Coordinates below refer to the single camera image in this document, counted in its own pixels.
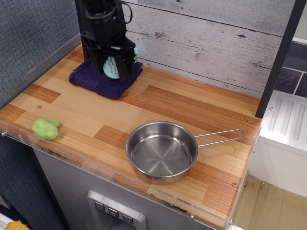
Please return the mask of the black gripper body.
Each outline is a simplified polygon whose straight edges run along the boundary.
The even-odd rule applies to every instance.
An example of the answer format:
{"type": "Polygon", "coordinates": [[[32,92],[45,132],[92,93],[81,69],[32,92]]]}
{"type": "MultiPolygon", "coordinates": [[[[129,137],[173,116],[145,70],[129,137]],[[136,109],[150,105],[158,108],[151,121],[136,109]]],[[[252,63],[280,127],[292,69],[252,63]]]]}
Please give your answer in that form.
{"type": "Polygon", "coordinates": [[[87,55],[92,58],[134,54],[135,43],[126,37],[126,21],[122,11],[86,12],[81,35],[87,55]]]}

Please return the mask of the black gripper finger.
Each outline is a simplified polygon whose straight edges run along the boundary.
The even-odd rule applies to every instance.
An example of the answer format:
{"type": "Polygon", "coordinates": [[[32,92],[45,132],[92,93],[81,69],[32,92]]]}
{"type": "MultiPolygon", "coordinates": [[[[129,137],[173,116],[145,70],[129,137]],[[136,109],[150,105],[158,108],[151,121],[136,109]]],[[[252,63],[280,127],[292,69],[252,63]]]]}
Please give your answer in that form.
{"type": "Polygon", "coordinates": [[[135,55],[115,56],[115,63],[120,81],[125,81],[132,74],[135,55]]]}
{"type": "Polygon", "coordinates": [[[103,66],[109,57],[110,46],[87,46],[87,52],[99,75],[104,74],[103,66]]]}

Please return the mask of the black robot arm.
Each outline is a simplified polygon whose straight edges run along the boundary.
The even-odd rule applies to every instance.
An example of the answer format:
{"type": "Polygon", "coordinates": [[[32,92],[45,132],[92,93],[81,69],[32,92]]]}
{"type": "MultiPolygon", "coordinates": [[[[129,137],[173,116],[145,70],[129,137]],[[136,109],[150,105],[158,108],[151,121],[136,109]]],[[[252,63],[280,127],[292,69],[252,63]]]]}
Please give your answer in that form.
{"type": "Polygon", "coordinates": [[[77,16],[85,59],[90,59],[99,74],[109,57],[115,59],[119,79],[133,72],[136,45],[126,37],[126,24],[121,0],[77,0],[77,16]]]}

